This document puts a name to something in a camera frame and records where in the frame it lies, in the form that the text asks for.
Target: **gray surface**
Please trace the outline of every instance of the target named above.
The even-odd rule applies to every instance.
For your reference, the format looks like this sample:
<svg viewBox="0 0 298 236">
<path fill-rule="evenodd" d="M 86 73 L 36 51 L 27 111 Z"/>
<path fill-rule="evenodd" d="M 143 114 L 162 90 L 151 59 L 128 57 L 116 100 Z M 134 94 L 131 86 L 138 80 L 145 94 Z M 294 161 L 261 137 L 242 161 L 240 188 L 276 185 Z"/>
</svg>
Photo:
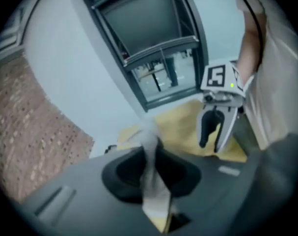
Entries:
<svg viewBox="0 0 298 236">
<path fill-rule="evenodd" d="M 298 135 L 288 135 L 263 151 L 263 157 L 242 209 L 239 211 L 231 235 L 244 235 L 277 213 L 274 221 L 290 221 L 290 210 L 279 209 L 289 201 L 294 192 L 298 195 Z"/>
<path fill-rule="evenodd" d="M 141 206 L 115 199 L 101 179 L 103 167 L 127 153 L 116 152 L 89 159 L 68 167 L 53 180 L 33 193 L 23 207 L 35 212 L 59 187 L 66 185 L 77 191 L 55 228 L 65 235 L 157 235 L 158 230 L 143 213 Z"/>
<path fill-rule="evenodd" d="M 54 225 L 58 221 L 60 214 L 62 214 L 63 210 L 71 202 L 75 193 L 76 191 L 74 189 L 64 186 L 51 202 L 47 203 L 43 209 L 36 213 L 36 216 L 43 223 Z"/>
<path fill-rule="evenodd" d="M 198 197 L 191 197 L 191 201 L 194 205 L 190 205 L 195 213 L 195 221 L 187 226 L 172 233 L 172 236 L 195 236 L 197 232 L 202 232 L 202 235 L 206 236 L 225 236 L 228 235 L 230 226 L 232 225 L 239 209 L 242 207 L 250 188 L 252 186 L 255 172 L 260 161 L 260 153 L 252 153 L 248 158 L 246 164 L 241 170 L 241 174 L 236 177 L 235 181 L 216 183 L 217 179 L 213 179 L 209 186 L 219 185 L 217 189 L 223 188 L 221 197 L 216 202 L 209 206 L 207 212 L 199 214 L 199 210 L 207 204 L 209 199 L 206 199 L 203 204 L 197 202 Z M 209 189 L 209 197 L 213 193 L 214 189 Z"/>
<path fill-rule="evenodd" d="M 65 235 L 138 236 L 143 232 L 149 236 L 157 235 L 157 229 L 143 213 L 141 206 L 118 201 L 102 183 L 103 167 L 127 152 L 117 151 L 70 166 L 31 195 L 23 204 L 24 208 L 34 213 L 39 204 L 59 187 L 66 185 L 75 189 L 77 193 L 55 225 L 55 228 Z M 219 167 L 223 165 L 242 170 L 246 164 L 223 162 L 215 157 L 176 154 L 198 166 L 202 174 L 201 182 L 191 195 L 174 201 L 178 210 L 192 220 L 185 226 L 185 234 L 189 235 L 189 232 L 196 232 L 197 228 L 205 228 L 206 224 L 200 223 L 200 218 L 206 218 L 209 213 L 218 211 L 216 204 L 233 189 L 239 178 L 220 172 Z M 181 230 L 175 231 L 172 235 L 181 235 Z"/>
</svg>

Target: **white cloth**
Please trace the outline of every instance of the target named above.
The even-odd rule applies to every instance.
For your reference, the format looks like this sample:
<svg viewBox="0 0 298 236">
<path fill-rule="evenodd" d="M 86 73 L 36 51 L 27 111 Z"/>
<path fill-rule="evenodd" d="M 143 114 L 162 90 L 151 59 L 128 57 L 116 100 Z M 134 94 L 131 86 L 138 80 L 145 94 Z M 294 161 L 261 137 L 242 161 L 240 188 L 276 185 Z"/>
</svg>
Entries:
<svg viewBox="0 0 298 236">
<path fill-rule="evenodd" d="M 275 0 L 248 0 L 267 17 L 262 63 L 246 92 L 245 112 L 260 149 L 298 134 L 298 35 Z M 238 9 L 248 12 L 243 0 Z"/>
<path fill-rule="evenodd" d="M 142 210 L 160 232 L 164 232 L 171 208 L 171 193 L 155 168 L 156 149 L 160 137 L 159 128 L 153 119 L 140 123 L 139 130 L 129 141 L 142 146 L 146 166 L 140 179 Z"/>
</svg>

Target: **window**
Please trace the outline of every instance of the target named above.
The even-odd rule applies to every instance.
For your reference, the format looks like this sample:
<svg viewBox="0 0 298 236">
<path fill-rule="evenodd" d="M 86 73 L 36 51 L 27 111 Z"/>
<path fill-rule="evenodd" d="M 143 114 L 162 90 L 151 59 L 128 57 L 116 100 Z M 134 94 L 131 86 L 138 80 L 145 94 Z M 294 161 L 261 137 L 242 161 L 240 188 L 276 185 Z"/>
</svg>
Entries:
<svg viewBox="0 0 298 236">
<path fill-rule="evenodd" d="M 146 111 L 200 91 L 204 45 L 186 0 L 85 1 Z"/>
</svg>

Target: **white wall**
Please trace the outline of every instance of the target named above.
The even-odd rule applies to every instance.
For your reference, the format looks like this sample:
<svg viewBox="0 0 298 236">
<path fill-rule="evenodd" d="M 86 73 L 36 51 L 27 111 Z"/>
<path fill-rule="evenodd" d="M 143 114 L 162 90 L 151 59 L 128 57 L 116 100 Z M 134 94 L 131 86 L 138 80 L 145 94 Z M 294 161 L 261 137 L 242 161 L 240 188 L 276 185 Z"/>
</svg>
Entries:
<svg viewBox="0 0 298 236">
<path fill-rule="evenodd" d="M 40 0 L 27 27 L 25 50 L 49 99 L 95 139 L 92 155 L 97 155 L 139 117 L 109 75 L 121 72 L 96 27 L 86 34 L 73 2 Z"/>
<path fill-rule="evenodd" d="M 209 62 L 237 59 L 244 34 L 244 16 L 235 0 L 194 0 L 206 35 Z"/>
</svg>

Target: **glass pane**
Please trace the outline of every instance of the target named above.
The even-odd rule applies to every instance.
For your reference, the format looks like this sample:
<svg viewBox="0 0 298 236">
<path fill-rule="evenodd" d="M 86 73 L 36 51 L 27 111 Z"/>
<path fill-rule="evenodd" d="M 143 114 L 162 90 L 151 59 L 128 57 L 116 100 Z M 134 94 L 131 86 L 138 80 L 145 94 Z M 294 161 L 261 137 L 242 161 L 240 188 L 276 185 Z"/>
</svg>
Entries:
<svg viewBox="0 0 298 236">
<path fill-rule="evenodd" d="M 181 37 L 172 0 L 116 0 L 101 13 L 130 56 Z"/>
<path fill-rule="evenodd" d="M 143 64 L 132 73 L 148 102 L 195 86 L 191 49 Z"/>
</svg>

